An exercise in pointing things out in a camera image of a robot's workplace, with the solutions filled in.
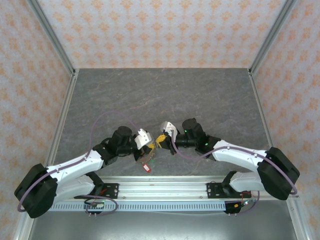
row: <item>black cover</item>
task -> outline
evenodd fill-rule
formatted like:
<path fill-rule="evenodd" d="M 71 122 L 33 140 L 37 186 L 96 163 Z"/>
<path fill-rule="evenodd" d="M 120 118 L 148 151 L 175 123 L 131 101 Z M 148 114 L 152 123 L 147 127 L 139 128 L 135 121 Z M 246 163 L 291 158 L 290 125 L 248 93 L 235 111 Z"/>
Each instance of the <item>black cover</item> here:
<path fill-rule="evenodd" d="M 28 188 L 46 173 L 47 169 L 42 164 L 33 166 L 14 191 L 16 198 L 20 201 Z M 57 187 L 57 179 L 47 176 L 31 190 L 22 203 L 30 218 L 40 217 L 49 210 L 54 202 Z"/>
<path fill-rule="evenodd" d="M 114 131 L 112 137 L 104 139 L 100 144 L 93 147 L 94 151 L 97 151 L 101 155 L 103 160 L 103 166 L 106 167 L 117 161 L 118 157 L 134 155 L 134 159 L 139 160 L 145 153 L 149 153 L 150 150 L 147 146 L 143 146 L 142 149 L 137 148 L 135 137 L 132 135 L 132 130 L 127 126 L 120 126 Z"/>
<path fill-rule="evenodd" d="M 189 118 L 182 123 L 184 134 L 178 134 L 175 138 L 175 145 L 177 147 L 195 147 L 195 151 L 199 155 L 206 154 L 214 149 L 220 138 L 207 135 L 200 123 L 195 118 Z M 206 158 L 214 159 L 210 154 Z"/>
<path fill-rule="evenodd" d="M 230 171 L 222 182 L 209 182 L 206 184 L 208 199 L 238 199 L 251 198 L 251 192 L 237 192 L 230 186 L 230 180 L 237 171 Z"/>
<path fill-rule="evenodd" d="M 271 147 L 266 153 L 266 157 L 284 171 L 289 179 L 295 184 L 300 176 L 300 172 L 284 153 L 276 147 Z M 265 190 L 271 196 L 280 200 L 287 200 L 292 191 L 292 187 L 281 173 L 265 160 L 258 163 L 257 171 Z"/>

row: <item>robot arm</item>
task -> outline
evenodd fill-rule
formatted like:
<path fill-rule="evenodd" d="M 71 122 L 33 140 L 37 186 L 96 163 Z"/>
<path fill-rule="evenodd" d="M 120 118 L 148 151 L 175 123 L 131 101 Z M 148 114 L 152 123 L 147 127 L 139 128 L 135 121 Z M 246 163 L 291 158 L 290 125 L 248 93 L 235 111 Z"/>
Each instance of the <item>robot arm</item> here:
<path fill-rule="evenodd" d="M 118 157 L 134 155 L 138 161 L 152 149 L 152 137 L 143 129 L 132 135 L 130 128 L 120 126 L 111 138 L 94 146 L 90 153 L 53 166 L 33 166 L 14 195 L 20 201 L 29 187 L 42 176 L 54 171 L 41 180 L 26 196 L 22 206 L 31 218 L 44 214 L 57 202 L 80 195 L 99 195 L 103 181 L 93 171 L 114 163 Z"/>
<path fill-rule="evenodd" d="M 256 150 L 230 144 L 218 137 L 207 135 L 195 118 L 185 120 L 182 128 L 183 134 L 172 123 L 164 122 L 161 125 L 163 134 L 156 139 L 157 145 L 170 150 L 173 155 L 176 150 L 172 141 L 177 148 L 195 147 L 195 151 L 200 155 L 212 152 L 206 158 L 232 163 L 251 171 L 245 173 L 231 171 L 225 177 L 222 189 L 216 191 L 222 191 L 227 196 L 243 191 L 267 191 L 277 199 L 286 200 L 292 191 L 292 186 L 276 168 L 287 175 L 293 184 L 300 176 L 298 169 L 278 148 Z"/>

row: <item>aluminum frame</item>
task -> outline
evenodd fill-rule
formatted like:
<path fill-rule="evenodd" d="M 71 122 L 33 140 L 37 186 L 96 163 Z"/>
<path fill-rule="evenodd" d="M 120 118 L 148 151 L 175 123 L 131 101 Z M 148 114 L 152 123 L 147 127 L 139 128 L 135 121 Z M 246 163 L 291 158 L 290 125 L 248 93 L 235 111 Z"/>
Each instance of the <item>aluminum frame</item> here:
<path fill-rule="evenodd" d="M 263 106 L 261 105 L 259 94 L 258 94 L 258 91 L 256 88 L 254 76 L 249 69 L 248 69 L 248 74 L 249 74 L 250 82 L 251 82 L 252 89 L 253 89 L 253 92 L 255 95 L 256 103 L 259 108 L 259 112 L 261 115 L 262 123 L 264 126 L 264 130 L 266 133 L 266 137 L 267 137 L 269 146 L 273 147 L 274 146 L 273 137 L 272 137 L 271 132 L 269 131 L 269 127 L 266 122 L 266 117 L 265 117 Z M 289 209 L 290 217 L 292 219 L 292 224 L 293 224 L 297 239 L 298 240 L 312 240 L 313 236 L 312 236 L 311 230 L 309 228 L 307 217 L 305 214 L 306 210 L 304 208 L 303 203 L 300 200 L 300 197 L 299 196 L 290 197 L 290 198 L 288 198 L 286 203 L 287 203 L 287 207 Z"/>
<path fill-rule="evenodd" d="M 215 181 L 222 182 L 224 176 L 101 176 L 106 183 L 119 183 L 117 202 L 197 202 L 206 204 L 208 201 L 232 201 L 239 198 L 208 199 L 206 183 Z M 260 192 L 261 201 L 272 201 L 274 197 L 267 192 Z M 80 199 L 70 199 L 68 202 L 83 202 Z M 290 196 L 287 200 L 289 211 L 298 240 L 311 240 L 307 232 L 308 225 L 303 221 L 302 213 L 297 196 Z M 29 238 L 34 220 L 27 213 L 23 213 L 15 235 L 15 240 Z"/>
<path fill-rule="evenodd" d="M 265 56 L 267 55 L 272 43 L 274 42 L 274 40 L 276 39 L 278 32 L 280 31 L 280 29 L 282 28 L 282 26 L 284 25 L 287 17 L 290 15 L 292 8 L 294 7 L 295 3 L 297 2 L 297 0 L 287 0 L 278 17 L 276 18 L 274 24 L 272 25 L 267 37 L 265 38 L 259 52 L 257 53 L 252 66 L 250 67 L 250 73 L 252 75 L 255 74 L 255 72 L 257 71 L 257 69 L 259 68 L 261 62 L 264 60 Z"/>
<path fill-rule="evenodd" d="M 62 44 L 60 43 L 54 29 L 52 28 L 49 20 L 47 19 L 43 9 L 41 8 L 38 0 L 26 0 L 29 3 L 29 6 L 34 11 L 34 15 L 39 20 L 43 30 L 45 31 L 46 35 L 48 36 L 50 42 L 52 43 L 54 49 L 56 50 L 57 54 L 59 55 L 65 69 L 68 71 L 70 76 L 73 75 L 75 69 L 66 54 Z"/>
<path fill-rule="evenodd" d="M 74 93 L 74 89 L 76 86 L 78 74 L 79 74 L 79 69 L 76 69 L 74 74 L 71 76 L 71 78 L 69 80 L 68 87 L 65 91 L 63 104 L 62 104 L 60 114 L 59 114 L 58 123 L 56 125 L 56 128 L 55 128 L 56 130 L 55 130 L 55 133 L 52 138 L 51 145 L 50 145 L 51 147 L 50 147 L 48 154 L 45 158 L 45 162 L 44 162 L 45 166 L 52 165 L 55 161 L 60 138 L 61 138 L 61 134 L 64 129 L 65 121 L 67 118 L 67 113 L 68 113 L 68 109 L 70 106 L 71 98 L 72 98 L 72 95 Z"/>

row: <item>orange floral pattern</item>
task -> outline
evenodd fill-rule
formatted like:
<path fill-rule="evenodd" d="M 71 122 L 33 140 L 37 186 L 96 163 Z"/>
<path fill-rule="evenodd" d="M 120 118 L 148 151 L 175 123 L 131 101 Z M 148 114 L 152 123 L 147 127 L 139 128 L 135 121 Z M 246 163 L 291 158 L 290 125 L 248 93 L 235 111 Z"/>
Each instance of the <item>orange floral pattern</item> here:
<path fill-rule="evenodd" d="M 249 68 L 285 0 L 39 2 L 75 68 Z"/>
<path fill-rule="evenodd" d="M 298 1 L 254 76 L 274 144 L 300 170 L 297 186 L 314 233 L 320 231 L 319 26 L 319 3 Z"/>
<path fill-rule="evenodd" d="M 45 161 L 70 76 L 26 0 L 1 2 L 0 15 L 0 232 L 13 239 L 13 192 Z"/>

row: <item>gray tabletop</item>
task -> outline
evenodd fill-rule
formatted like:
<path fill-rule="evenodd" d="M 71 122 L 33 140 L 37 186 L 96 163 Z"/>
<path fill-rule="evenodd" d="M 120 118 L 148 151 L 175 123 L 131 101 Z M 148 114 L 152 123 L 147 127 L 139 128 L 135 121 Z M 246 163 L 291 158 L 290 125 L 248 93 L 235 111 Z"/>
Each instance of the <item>gray tabletop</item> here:
<path fill-rule="evenodd" d="M 160 125 L 172 122 L 180 131 L 188 118 L 196 118 L 203 130 L 232 144 L 268 149 L 257 102 L 244 68 L 119 68 L 81 69 L 57 150 L 55 164 L 88 150 L 90 129 L 105 111 L 119 111 L 156 138 Z M 109 114 L 98 122 L 93 144 L 111 137 L 119 126 L 134 128 L 123 117 Z M 194 149 L 182 149 L 198 157 Z M 157 149 L 147 173 L 134 157 L 119 157 L 98 171 L 104 176 L 226 175 L 246 171 L 212 160 L 188 160 Z"/>

